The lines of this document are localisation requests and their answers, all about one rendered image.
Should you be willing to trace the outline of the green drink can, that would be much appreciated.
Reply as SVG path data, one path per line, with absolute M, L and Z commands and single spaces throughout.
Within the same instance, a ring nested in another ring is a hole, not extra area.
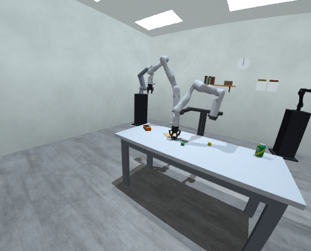
M 255 152 L 255 156 L 261 158 L 263 157 L 263 154 L 265 152 L 265 149 L 266 149 L 266 145 L 263 144 L 263 143 L 259 143 L 257 145 L 257 149 L 256 149 L 256 152 Z

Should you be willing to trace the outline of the orange pocket multimeter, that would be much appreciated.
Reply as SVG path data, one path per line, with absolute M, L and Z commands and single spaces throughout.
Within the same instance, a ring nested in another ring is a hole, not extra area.
M 149 125 L 143 125 L 143 128 L 145 129 L 145 131 L 150 131 L 151 127 Z

